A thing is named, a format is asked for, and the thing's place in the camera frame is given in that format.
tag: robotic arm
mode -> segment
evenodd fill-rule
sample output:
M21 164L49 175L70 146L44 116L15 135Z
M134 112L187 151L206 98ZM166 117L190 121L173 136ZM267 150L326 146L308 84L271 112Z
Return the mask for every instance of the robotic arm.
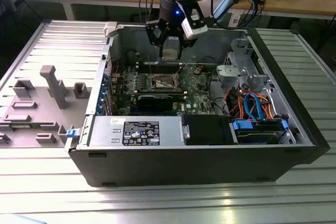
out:
M192 47L197 38L206 33L208 27L216 23L216 19L212 15L204 17L198 4L199 1L203 0L160 0L159 19L146 21L146 32L149 41L152 45L160 48L160 57L162 57L163 44L167 37L178 37L180 42L178 58L180 59L182 50L186 47ZM229 5L220 17L231 6ZM157 28L160 30L158 36L156 32Z

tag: white table leg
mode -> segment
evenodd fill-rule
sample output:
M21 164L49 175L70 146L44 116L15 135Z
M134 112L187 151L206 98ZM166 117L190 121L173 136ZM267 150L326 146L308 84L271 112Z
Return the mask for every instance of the white table leg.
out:
M65 15L67 17L67 20L76 20L75 14L72 11L72 7L70 3L63 2L63 8L64 8Z

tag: warning label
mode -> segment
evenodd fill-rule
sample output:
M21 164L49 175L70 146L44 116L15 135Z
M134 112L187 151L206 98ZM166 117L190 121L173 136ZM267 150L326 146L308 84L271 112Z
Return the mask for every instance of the warning label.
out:
M123 145L160 145L159 122L125 122Z

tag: blue latch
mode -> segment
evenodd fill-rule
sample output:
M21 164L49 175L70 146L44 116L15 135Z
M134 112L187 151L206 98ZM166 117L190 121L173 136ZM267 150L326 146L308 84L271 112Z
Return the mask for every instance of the blue latch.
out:
M285 130L288 130L289 126L288 126L287 121L286 120L282 120L281 123L282 123L283 127L285 128Z
M246 120L236 120L233 122L233 129L234 130L253 130L253 125L251 121Z
M77 138L80 136L81 128L67 130L66 137Z

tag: wire bundle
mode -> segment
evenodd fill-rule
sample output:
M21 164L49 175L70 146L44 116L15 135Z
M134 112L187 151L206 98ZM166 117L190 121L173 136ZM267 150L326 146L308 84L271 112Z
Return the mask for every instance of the wire bundle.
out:
M232 90L229 89L224 97L225 103ZM255 104L250 110L248 108L248 101L253 101ZM233 115L234 111L239 108L239 112L236 115ZM240 118L240 119L251 119L256 121L256 117L253 115L254 109L256 108L258 117L263 120L266 116L266 119L274 119L271 111L271 102L264 97L262 94L257 94L252 91L244 90L242 92L237 92L237 105L235 105L230 111L229 115Z

